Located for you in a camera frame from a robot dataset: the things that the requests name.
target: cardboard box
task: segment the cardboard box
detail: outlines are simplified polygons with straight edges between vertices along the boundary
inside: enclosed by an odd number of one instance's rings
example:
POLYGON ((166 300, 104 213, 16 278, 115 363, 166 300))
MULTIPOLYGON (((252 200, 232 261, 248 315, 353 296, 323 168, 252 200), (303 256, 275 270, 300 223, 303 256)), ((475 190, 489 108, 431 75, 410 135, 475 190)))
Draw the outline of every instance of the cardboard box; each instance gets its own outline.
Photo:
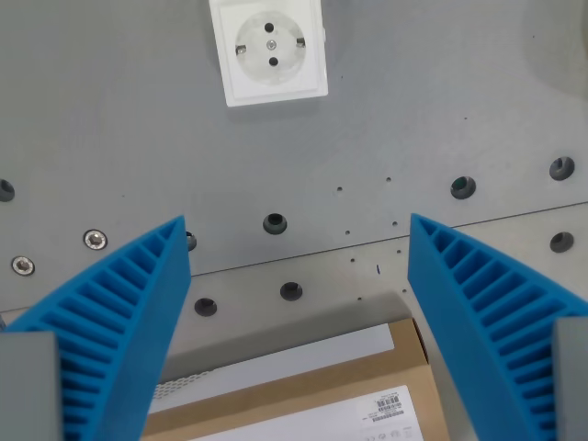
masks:
POLYGON ((387 328, 391 350, 152 413, 142 439, 448 441, 416 324, 387 328))

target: white label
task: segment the white label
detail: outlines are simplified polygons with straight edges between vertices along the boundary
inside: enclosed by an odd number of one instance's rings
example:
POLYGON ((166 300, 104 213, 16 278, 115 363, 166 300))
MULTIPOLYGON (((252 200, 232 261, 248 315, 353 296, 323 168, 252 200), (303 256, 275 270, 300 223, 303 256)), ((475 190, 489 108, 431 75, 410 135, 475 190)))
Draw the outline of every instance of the white label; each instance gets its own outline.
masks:
POLYGON ((193 441, 382 440, 423 441, 406 386, 291 413, 193 441))
POLYGON ((411 394, 406 386, 383 390, 357 401, 362 441, 423 441, 411 394))

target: white paper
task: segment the white paper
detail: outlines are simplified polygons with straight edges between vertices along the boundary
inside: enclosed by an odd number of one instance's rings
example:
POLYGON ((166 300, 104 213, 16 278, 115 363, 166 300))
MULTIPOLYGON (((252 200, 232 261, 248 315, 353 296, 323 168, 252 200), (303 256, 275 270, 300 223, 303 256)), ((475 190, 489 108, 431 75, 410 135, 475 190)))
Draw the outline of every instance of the white paper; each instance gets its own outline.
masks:
POLYGON ((406 386, 281 416, 194 441, 423 441, 406 386), (398 413, 378 419, 387 414, 398 413))
POLYGON ((394 349, 387 324, 221 367, 159 400, 149 413, 394 349))

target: electrical outlet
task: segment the electrical outlet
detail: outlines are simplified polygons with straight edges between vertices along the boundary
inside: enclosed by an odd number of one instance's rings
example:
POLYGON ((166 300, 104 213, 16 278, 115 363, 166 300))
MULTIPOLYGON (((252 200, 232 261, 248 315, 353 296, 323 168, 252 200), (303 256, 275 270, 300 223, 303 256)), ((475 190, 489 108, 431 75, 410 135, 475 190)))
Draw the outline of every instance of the electrical outlet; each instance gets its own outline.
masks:
POLYGON ((320 0, 209 0, 227 106, 328 94, 320 0))

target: ribbed blue pad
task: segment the ribbed blue pad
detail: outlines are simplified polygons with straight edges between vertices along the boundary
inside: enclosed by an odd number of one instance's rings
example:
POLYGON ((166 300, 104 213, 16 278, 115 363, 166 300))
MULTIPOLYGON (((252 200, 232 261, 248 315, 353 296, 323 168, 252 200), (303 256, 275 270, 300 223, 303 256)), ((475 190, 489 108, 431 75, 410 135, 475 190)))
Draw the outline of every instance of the ribbed blue pad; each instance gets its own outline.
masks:
POLYGON ((7 328, 57 334, 66 441, 140 438, 189 285, 180 217, 91 266, 7 328))
POLYGON ((555 440, 551 333, 588 304, 413 214, 409 280, 481 441, 555 440))

